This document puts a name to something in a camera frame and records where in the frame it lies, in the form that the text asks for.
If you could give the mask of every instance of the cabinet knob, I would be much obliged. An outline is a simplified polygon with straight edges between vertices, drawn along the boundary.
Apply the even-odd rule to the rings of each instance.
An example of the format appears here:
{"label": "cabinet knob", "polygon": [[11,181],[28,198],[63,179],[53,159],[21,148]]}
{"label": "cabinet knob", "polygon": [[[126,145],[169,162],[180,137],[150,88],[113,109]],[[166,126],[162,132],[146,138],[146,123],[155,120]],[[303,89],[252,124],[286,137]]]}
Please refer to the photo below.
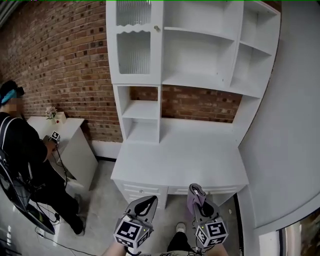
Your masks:
{"label": "cabinet knob", "polygon": [[157,32],[160,32],[160,28],[159,28],[157,25],[154,26],[154,29],[155,29]]}

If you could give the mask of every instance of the leg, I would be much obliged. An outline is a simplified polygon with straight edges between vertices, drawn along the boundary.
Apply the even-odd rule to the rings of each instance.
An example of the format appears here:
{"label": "leg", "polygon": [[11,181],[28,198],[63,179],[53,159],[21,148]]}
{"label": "leg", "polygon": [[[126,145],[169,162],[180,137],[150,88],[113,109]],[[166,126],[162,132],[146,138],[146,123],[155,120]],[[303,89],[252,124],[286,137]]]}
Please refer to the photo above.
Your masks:
{"label": "leg", "polygon": [[83,231],[83,222],[76,215],[78,203],[64,189],[46,187],[32,200],[50,205],[71,226],[75,234],[78,235]]}
{"label": "leg", "polygon": [[186,225],[182,222],[179,222],[176,226],[176,233],[172,238],[167,252],[171,251],[186,251],[192,252],[191,246],[188,244],[188,238],[185,234],[186,232]]}

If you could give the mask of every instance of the black pants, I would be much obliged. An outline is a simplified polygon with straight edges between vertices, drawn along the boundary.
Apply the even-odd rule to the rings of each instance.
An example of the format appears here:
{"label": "black pants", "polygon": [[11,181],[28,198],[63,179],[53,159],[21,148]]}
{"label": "black pants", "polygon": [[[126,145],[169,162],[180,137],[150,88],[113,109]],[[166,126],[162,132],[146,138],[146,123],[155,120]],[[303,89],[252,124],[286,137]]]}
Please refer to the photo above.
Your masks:
{"label": "black pants", "polygon": [[33,194],[31,200],[51,206],[71,226],[74,233],[80,234],[83,222],[76,215],[79,210],[78,202],[65,191],[64,180],[52,168],[49,161],[43,163],[43,172],[45,178],[40,177],[38,183],[44,183],[45,186]]}
{"label": "black pants", "polygon": [[188,244],[188,238],[185,233],[183,232],[175,233],[167,249],[167,252],[171,252],[171,251],[193,252],[193,250],[191,249],[191,246]]}
{"label": "black pants", "polygon": [[79,209],[78,202],[65,191],[64,187],[61,189],[61,187],[46,186],[36,192],[31,199],[51,206],[77,235],[82,232],[83,222],[76,215]]}

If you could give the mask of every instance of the white side table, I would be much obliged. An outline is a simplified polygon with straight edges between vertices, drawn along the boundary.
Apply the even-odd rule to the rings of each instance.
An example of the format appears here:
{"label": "white side table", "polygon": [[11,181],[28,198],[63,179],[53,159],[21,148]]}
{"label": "white side table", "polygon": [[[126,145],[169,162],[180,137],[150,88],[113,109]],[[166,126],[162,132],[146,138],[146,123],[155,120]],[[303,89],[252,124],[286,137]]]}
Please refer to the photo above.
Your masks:
{"label": "white side table", "polygon": [[[44,116],[31,116],[27,122],[39,134],[40,139],[51,136],[53,131],[60,134],[59,153],[64,166],[75,180],[68,179],[89,190],[91,181],[98,166],[81,128],[83,118],[67,118],[65,123],[51,124]],[[62,168],[58,153],[55,151],[49,159],[52,167],[65,180],[66,175]]]}

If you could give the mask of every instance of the gray floor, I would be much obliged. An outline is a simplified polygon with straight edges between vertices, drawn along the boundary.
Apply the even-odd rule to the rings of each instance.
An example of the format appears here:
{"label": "gray floor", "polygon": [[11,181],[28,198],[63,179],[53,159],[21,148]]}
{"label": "gray floor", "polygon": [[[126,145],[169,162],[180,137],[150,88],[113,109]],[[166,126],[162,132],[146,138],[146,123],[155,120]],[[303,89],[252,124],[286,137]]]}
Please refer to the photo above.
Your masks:
{"label": "gray floor", "polygon": [[[46,237],[67,247],[97,256],[106,250],[113,241],[115,224],[128,206],[114,182],[110,180],[113,167],[113,162],[99,162],[91,191],[81,193],[86,202],[85,205],[87,205],[85,236],[77,237],[69,225],[62,220],[60,224],[55,226],[56,235],[45,233]],[[80,192],[75,187],[67,187],[67,191],[71,195]],[[191,222],[186,215],[186,200],[186,196],[171,195],[168,197],[166,209],[157,210],[152,222],[154,232],[141,246],[143,253],[165,252],[175,234],[176,224],[181,221],[186,223],[186,234],[190,245],[195,246],[195,236],[193,235]],[[35,233],[35,225],[13,207],[2,189],[0,189],[0,201],[0,239],[10,239],[11,249],[19,251],[23,256],[84,255],[80,252],[74,252],[73,254],[70,250],[38,236]],[[220,213],[229,231],[224,246],[229,256],[237,256],[239,255],[238,226],[235,204],[232,198],[220,207]]]}

